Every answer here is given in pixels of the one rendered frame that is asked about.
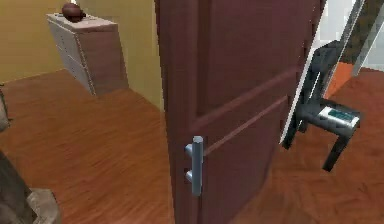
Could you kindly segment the dark red room door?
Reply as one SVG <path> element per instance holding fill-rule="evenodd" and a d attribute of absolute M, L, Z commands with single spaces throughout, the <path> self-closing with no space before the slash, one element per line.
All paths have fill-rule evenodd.
<path fill-rule="evenodd" d="M 326 1 L 154 0 L 175 224 L 229 224 L 260 192 Z"/>

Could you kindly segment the pale chest of drawers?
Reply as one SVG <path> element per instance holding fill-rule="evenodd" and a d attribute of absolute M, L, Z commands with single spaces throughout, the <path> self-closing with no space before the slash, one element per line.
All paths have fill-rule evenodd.
<path fill-rule="evenodd" d="M 59 13 L 46 19 L 65 69 L 90 94 L 129 87 L 117 23 L 91 15 L 72 23 Z"/>

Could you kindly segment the black chair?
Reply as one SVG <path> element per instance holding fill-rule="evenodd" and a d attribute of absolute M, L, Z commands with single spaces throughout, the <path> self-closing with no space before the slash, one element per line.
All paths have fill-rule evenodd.
<path fill-rule="evenodd" d="M 314 51 L 303 87 L 299 93 L 298 102 L 294 106 L 293 115 L 282 142 L 282 146 L 285 149 L 289 149 L 296 133 L 305 133 L 309 124 L 337 135 L 338 138 L 323 164 L 323 169 L 328 172 L 333 169 L 356 129 L 360 127 L 361 121 L 361 113 L 359 111 L 323 97 L 325 83 L 331 71 L 338 63 L 342 47 L 343 45 L 340 41 L 334 40 Z M 351 128 L 322 118 L 319 116 L 319 112 L 326 106 L 358 116 L 360 120 Z"/>

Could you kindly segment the brown oval ball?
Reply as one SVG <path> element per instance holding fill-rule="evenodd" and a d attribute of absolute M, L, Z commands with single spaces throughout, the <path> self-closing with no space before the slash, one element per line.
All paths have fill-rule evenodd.
<path fill-rule="evenodd" d="M 63 16 L 70 22 L 80 22 L 86 14 L 83 10 L 75 3 L 65 3 L 62 7 Z"/>

